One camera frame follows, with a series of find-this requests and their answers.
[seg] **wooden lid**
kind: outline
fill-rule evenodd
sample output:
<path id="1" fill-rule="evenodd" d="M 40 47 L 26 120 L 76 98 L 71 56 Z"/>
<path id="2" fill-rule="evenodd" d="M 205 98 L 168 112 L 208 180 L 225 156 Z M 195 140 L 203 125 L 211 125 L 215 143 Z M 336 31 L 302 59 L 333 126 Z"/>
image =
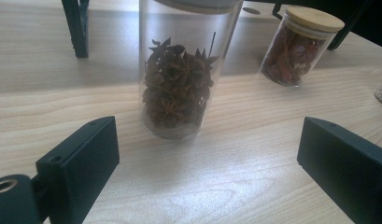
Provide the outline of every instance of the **wooden lid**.
<path id="1" fill-rule="evenodd" d="M 333 15 L 310 7 L 291 6 L 287 7 L 286 13 L 294 22 L 314 30 L 334 33 L 345 26 Z"/>

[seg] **tall glass jar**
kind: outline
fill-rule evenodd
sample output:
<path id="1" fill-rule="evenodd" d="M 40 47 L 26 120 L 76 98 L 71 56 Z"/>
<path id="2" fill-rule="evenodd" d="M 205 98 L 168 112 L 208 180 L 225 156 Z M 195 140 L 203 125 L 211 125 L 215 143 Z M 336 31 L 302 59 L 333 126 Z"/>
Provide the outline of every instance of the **tall glass jar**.
<path id="1" fill-rule="evenodd" d="M 345 24 L 310 7 L 287 7 L 262 61 L 262 73 L 284 86 L 298 86 Z"/>
<path id="2" fill-rule="evenodd" d="M 153 134 L 198 133 L 243 0 L 140 0 L 140 117 Z"/>

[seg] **light wood surface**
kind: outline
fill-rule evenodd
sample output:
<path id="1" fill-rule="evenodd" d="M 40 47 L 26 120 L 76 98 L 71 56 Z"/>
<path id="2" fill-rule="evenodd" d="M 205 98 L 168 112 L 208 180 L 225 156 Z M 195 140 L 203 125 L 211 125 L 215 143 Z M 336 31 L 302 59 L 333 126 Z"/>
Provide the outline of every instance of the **light wood surface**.
<path id="1" fill-rule="evenodd" d="M 300 88 L 258 73 L 279 21 L 247 3 L 205 127 L 186 141 L 139 121 L 138 1 L 91 1 L 90 57 L 77 59 L 60 1 L 0 0 L 0 177 L 84 123 L 117 119 L 120 164 L 84 223 L 351 223 L 296 161 L 304 117 L 382 147 L 382 48 L 349 34 Z"/>

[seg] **table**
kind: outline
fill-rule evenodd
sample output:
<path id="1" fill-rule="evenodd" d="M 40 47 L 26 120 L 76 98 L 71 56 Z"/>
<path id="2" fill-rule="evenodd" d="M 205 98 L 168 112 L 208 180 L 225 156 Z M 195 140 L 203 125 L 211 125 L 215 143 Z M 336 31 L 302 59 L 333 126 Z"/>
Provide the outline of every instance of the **table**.
<path id="1" fill-rule="evenodd" d="M 60 1 L 0 0 L 0 177 L 84 123 L 116 116 L 120 164 L 84 223 L 351 223 L 296 161 L 304 117 L 382 147 L 382 48 L 350 33 L 300 88 L 258 73 L 279 21 L 247 3 L 205 127 L 185 141 L 139 121 L 138 1 L 92 1 L 88 59 L 74 56 Z"/>

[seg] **cork lid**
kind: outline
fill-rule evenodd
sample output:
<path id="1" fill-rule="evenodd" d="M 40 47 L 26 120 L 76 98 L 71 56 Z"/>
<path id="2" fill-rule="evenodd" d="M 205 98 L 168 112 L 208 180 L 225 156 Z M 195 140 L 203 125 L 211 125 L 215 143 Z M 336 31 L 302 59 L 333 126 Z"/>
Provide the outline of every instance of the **cork lid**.
<path id="1" fill-rule="evenodd" d="M 326 12 L 310 7 L 287 7 L 286 14 L 296 23 L 314 30 L 338 32 L 345 23 Z"/>

